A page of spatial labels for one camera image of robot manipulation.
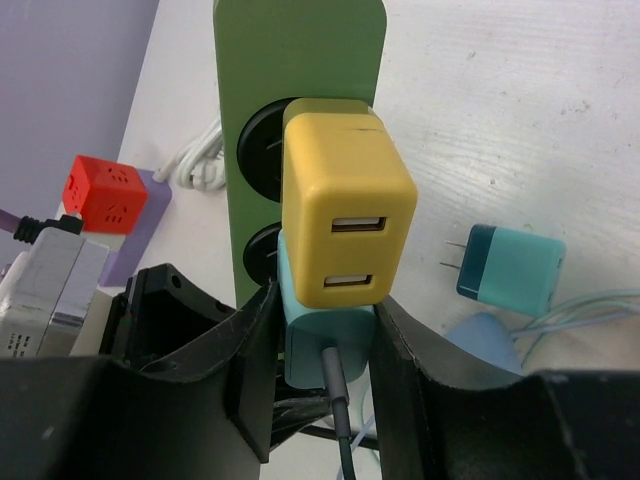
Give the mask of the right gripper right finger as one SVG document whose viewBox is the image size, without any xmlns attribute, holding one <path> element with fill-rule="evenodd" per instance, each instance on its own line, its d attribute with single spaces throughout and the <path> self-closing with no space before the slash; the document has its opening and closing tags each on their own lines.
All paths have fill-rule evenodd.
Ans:
<svg viewBox="0 0 640 480">
<path fill-rule="evenodd" d="M 639 375 L 488 364 L 408 314 L 375 308 L 369 361 L 386 479 L 635 479 Z"/>
</svg>

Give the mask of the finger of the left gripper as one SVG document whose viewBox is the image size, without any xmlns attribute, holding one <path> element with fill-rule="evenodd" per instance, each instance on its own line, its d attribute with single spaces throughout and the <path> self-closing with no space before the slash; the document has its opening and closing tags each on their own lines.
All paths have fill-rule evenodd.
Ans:
<svg viewBox="0 0 640 480">
<path fill-rule="evenodd" d="M 272 367 L 257 362 L 256 343 L 246 343 L 234 354 L 225 397 L 229 418 L 256 438 L 252 415 L 264 411 L 271 400 L 271 449 L 299 432 L 328 439 L 330 430 L 315 425 L 330 414 L 325 390 L 291 387 L 285 381 L 284 314 L 280 301 L 272 306 L 276 361 Z M 136 370 L 151 371 L 235 314 L 234 308 L 205 293 L 171 264 L 142 269 L 114 297 L 99 352 Z"/>
</svg>

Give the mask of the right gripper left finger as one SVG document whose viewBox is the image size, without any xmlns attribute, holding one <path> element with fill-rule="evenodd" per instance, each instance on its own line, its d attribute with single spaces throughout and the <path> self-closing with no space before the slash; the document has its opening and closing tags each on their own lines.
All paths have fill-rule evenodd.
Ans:
<svg viewBox="0 0 640 480">
<path fill-rule="evenodd" d="M 269 459 L 280 296 L 135 370 L 106 356 L 1 364 L 5 479 L 255 479 Z"/>
</svg>

